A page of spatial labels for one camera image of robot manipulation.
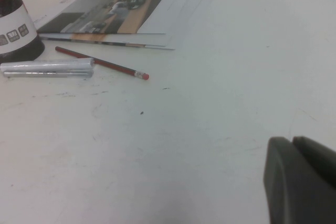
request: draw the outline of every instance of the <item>desk surface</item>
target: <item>desk surface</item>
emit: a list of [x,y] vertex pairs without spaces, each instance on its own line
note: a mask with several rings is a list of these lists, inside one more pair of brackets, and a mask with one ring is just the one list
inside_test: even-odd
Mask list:
[[336,148],[335,14],[214,0],[175,51],[45,42],[41,59],[63,46],[151,79],[0,78],[0,223],[269,223],[268,139]]

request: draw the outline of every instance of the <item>black plastic object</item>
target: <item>black plastic object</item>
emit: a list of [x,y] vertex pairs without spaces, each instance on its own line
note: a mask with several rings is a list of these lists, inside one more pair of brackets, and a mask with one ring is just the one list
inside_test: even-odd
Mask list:
[[[22,0],[4,0],[0,3],[2,16],[10,15],[12,12],[16,11],[23,5]],[[26,61],[26,60],[35,60],[39,57],[45,49],[44,44],[42,43],[40,37],[37,35],[30,43],[25,46],[16,49],[5,54],[1,53],[0,49],[0,64],[4,62],[16,62],[16,61]]]
[[264,173],[271,224],[336,223],[336,153],[306,137],[269,140]]

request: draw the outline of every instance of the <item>printed photo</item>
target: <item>printed photo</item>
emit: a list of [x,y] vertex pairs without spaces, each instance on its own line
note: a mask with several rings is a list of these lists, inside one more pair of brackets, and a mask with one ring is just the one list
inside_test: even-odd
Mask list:
[[161,0],[76,0],[39,33],[136,34]]

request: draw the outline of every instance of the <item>marker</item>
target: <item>marker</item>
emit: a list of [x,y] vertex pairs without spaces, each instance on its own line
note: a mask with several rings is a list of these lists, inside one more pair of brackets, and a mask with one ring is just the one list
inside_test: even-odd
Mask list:
[[81,54],[79,52],[74,52],[74,51],[71,51],[71,50],[68,50],[68,49],[65,49],[65,48],[61,48],[61,47],[55,47],[55,50],[58,51],[58,52],[62,52],[63,54],[66,54],[66,55],[75,56],[77,58],[93,58],[95,60],[94,61],[95,64],[102,65],[102,66],[105,66],[107,68],[111,68],[111,69],[129,74],[131,76],[138,77],[138,78],[143,79],[143,80],[148,80],[149,79],[149,74],[144,73],[144,72],[140,72],[140,71],[136,71],[134,69],[126,68],[126,67],[114,64],[114,63],[110,63],[108,61],[100,60],[100,59],[97,59],[95,57],[84,55],[84,54]]

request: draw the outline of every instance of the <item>icon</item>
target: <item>icon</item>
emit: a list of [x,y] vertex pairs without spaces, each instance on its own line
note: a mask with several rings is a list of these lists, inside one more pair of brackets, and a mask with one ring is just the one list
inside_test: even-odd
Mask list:
[[26,24],[21,25],[19,28],[19,33],[21,34],[22,37],[25,37],[27,34],[29,34],[28,28]]
[[0,46],[8,44],[8,40],[6,39],[5,35],[0,35]]
[[17,33],[17,30],[13,30],[7,33],[7,37],[10,42],[15,42],[20,39],[20,35]]

